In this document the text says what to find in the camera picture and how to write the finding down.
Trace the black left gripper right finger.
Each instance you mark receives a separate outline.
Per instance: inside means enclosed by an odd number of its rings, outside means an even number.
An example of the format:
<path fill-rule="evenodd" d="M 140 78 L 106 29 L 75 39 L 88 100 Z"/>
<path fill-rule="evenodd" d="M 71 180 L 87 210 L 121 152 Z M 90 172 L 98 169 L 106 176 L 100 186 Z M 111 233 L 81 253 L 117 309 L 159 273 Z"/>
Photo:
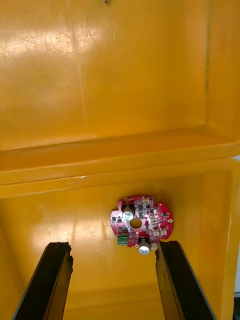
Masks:
<path fill-rule="evenodd" d="M 216 316 L 178 241 L 161 241 L 155 270 L 166 320 L 215 320 Z"/>

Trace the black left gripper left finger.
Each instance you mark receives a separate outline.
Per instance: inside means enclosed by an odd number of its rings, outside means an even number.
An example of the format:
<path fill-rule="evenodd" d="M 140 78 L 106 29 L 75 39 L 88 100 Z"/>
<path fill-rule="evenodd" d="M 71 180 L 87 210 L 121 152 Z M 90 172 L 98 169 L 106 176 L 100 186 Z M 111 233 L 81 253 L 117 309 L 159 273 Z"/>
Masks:
<path fill-rule="evenodd" d="M 49 243 L 13 315 L 14 320 L 62 320 L 73 272 L 68 242 Z"/>

